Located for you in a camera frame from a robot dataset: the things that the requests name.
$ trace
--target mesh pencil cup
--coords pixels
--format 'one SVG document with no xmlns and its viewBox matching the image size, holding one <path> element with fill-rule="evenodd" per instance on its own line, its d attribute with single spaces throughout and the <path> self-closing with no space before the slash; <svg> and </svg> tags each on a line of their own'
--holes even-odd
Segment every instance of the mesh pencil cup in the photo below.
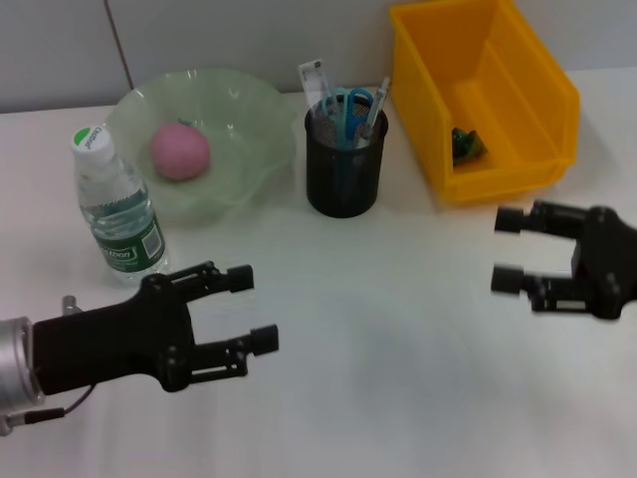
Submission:
<svg viewBox="0 0 637 478">
<path fill-rule="evenodd" d="M 338 96 L 341 108 L 342 101 L 343 96 Z M 369 106 L 366 98 L 355 97 L 353 115 L 366 116 Z M 352 144 L 357 143 L 362 129 L 363 124 L 357 128 Z M 378 194 L 382 149 L 388 130 L 387 116 L 380 112 L 368 146 L 341 149 L 337 147 L 336 127 L 320 104 L 308 111 L 307 195 L 318 212 L 330 217 L 354 217 L 373 205 Z"/>
</svg>

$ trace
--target white bottle cap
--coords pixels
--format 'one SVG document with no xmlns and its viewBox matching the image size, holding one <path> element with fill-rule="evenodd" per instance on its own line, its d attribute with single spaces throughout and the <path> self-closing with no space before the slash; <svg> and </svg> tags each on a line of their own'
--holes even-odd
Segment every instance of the white bottle cap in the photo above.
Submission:
<svg viewBox="0 0 637 478">
<path fill-rule="evenodd" d="M 110 164 L 115 145 L 105 126 L 87 126 L 73 135 L 71 149 L 78 168 L 99 170 Z"/>
</svg>

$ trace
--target water bottle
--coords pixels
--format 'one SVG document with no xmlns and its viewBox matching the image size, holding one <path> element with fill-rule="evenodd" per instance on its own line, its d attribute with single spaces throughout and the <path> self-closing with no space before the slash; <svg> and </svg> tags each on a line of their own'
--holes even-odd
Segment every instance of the water bottle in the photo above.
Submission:
<svg viewBox="0 0 637 478">
<path fill-rule="evenodd" d="M 73 136 L 80 209 L 115 275 L 130 285 L 167 272 L 168 253 L 148 190 L 116 153 L 104 126 Z"/>
</svg>

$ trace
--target yellow plastic bin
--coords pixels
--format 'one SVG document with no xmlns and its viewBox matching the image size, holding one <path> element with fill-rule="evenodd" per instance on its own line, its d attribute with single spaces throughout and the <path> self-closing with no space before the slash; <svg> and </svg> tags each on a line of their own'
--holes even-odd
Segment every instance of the yellow plastic bin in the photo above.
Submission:
<svg viewBox="0 0 637 478">
<path fill-rule="evenodd" d="M 392 98 L 427 176 L 454 203 L 546 187 L 575 160 L 579 95 L 511 0 L 391 9 Z M 489 152 L 453 166 L 451 131 Z"/>
</svg>

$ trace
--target pink clay ball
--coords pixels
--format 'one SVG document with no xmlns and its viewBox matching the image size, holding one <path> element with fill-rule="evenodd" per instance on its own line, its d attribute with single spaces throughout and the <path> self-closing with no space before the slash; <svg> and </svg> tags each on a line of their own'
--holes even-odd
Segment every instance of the pink clay ball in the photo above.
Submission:
<svg viewBox="0 0 637 478">
<path fill-rule="evenodd" d="M 196 127 L 172 123 L 162 126 L 152 137 L 150 157 L 159 174 L 183 181 L 208 168 L 210 147 L 206 136 Z"/>
</svg>

